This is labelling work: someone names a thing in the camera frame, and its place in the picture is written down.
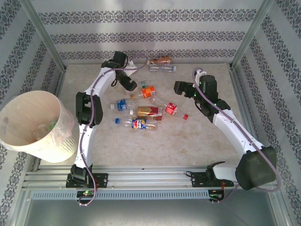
robotic arm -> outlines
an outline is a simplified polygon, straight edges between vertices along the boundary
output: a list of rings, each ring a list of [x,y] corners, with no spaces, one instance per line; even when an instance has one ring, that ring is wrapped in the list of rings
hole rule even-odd
[[[79,123],[79,137],[84,132],[85,127],[91,122],[91,125],[86,128],[85,138],[82,139],[81,149],[84,154],[84,158],[87,166],[92,171],[92,148],[93,140],[96,129],[103,118],[103,109],[101,105],[100,98],[106,91],[109,85],[113,86],[113,83],[119,81],[119,83],[128,91],[133,91],[137,84],[127,76],[124,71],[108,70],[112,68],[121,68],[125,64],[125,59],[127,59],[126,54],[122,52],[115,52],[113,59],[105,61],[102,63],[102,67],[99,75],[91,84],[91,86],[85,92],[78,92],[76,95],[76,118]],[[93,105],[94,105],[94,118],[91,119],[91,92],[93,90]],[[81,187],[81,186],[92,186],[91,177],[88,174],[86,166],[83,162],[80,145],[78,146],[77,156],[74,165],[71,168],[71,173],[67,178],[67,187]]]
[[[255,145],[261,148],[263,154],[276,167],[276,151],[271,147],[264,147],[262,143],[257,141],[248,131],[239,123],[231,111],[230,106],[218,98],[217,82],[212,75],[197,76],[197,83],[203,94],[222,109],[227,115],[233,118]],[[176,94],[193,98],[196,107],[201,113],[208,118],[208,120],[217,126],[233,144],[240,156],[240,161],[236,164],[228,164],[225,162],[217,162],[207,167],[206,177],[209,181],[215,180],[230,180],[238,182],[239,185],[249,190],[254,187],[272,182],[276,179],[275,173],[263,157],[256,151],[252,144],[247,140],[245,135],[238,129],[238,127],[229,118],[225,117],[216,108],[210,105],[199,94],[193,83],[176,81],[174,85]]]

plastic bottle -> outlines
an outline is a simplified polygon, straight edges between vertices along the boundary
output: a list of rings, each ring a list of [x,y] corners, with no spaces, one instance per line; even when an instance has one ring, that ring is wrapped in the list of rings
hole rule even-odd
[[[169,101],[163,100],[156,95],[152,96],[150,101],[153,105],[161,106],[163,109],[165,109],[165,112],[167,112],[170,115],[179,115],[185,120],[188,118],[188,115],[181,112],[177,105],[174,105]]]
[[[38,129],[33,132],[36,141],[41,140],[42,138],[47,136],[47,134],[50,133],[50,131],[55,127],[56,123],[57,123],[57,119],[51,117],[48,119],[48,122],[39,125]]]
[[[156,120],[139,119],[139,118],[133,118],[131,116],[117,118],[115,120],[115,123],[133,129],[157,130],[158,127]]]
[[[155,94],[156,94],[155,87],[150,86],[150,87],[147,87],[147,88],[143,88],[142,90],[138,91],[135,94],[131,94],[131,98],[132,99],[135,99],[135,98],[136,99],[144,99],[144,98],[151,97]]]
[[[160,58],[155,58],[152,60],[148,60],[147,61],[148,65],[161,65],[161,64],[171,64],[171,58],[170,56],[164,56],[164,57],[160,57]]]
[[[174,72],[176,69],[175,65],[150,65],[149,72]]]
[[[127,98],[119,100],[115,104],[111,104],[110,107],[120,112],[129,110],[130,115],[134,115],[137,112],[138,103],[135,99]]]

beige floor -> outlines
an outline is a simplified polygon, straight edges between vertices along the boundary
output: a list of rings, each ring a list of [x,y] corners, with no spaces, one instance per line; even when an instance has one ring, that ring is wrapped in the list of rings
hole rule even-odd
[[[129,93],[118,83],[109,87],[101,98],[103,120],[94,140],[94,165],[106,166],[191,166],[208,165],[216,161],[238,159],[234,147],[224,134],[203,116],[192,99],[174,93],[175,81],[191,82],[191,73],[202,66],[218,82],[219,98],[225,100],[241,121],[238,105],[226,64],[178,64],[175,73],[150,73],[145,67],[132,75],[135,81],[147,80],[156,88],[157,95],[180,106],[188,120],[164,114],[157,131],[141,131],[121,127],[115,118],[126,114],[110,109],[110,103],[129,98]],[[100,65],[70,65],[63,82],[60,99],[75,115],[75,96],[86,90],[100,72]],[[149,105],[142,100],[139,105]],[[78,140],[75,124],[73,134]],[[72,165],[75,155],[56,165]],[[51,164],[41,161],[42,165]]]

striped wall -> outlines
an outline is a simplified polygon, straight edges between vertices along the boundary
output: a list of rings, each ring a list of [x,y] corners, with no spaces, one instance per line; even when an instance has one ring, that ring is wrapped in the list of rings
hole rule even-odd
[[[0,0],[0,109],[31,90],[54,93],[60,70],[17,0]],[[24,174],[33,158],[0,145],[0,226],[13,215]]]
[[[100,63],[115,50],[169,55],[175,63],[230,63],[262,0],[32,3],[66,65]]]
[[[301,225],[300,3],[273,3],[236,69],[257,136],[277,151],[293,225]]]

trash bin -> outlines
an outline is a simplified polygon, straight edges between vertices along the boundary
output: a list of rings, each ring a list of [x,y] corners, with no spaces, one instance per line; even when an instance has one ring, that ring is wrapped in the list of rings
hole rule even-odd
[[[56,119],[40,140],[34,134],[40,125]],[[0,142],[8,150],[26,152],[48,162],[70,158],[77,150],[71,135],[74,118],[62,102],[45,91],[31,91],[11,100],[0,112]]]

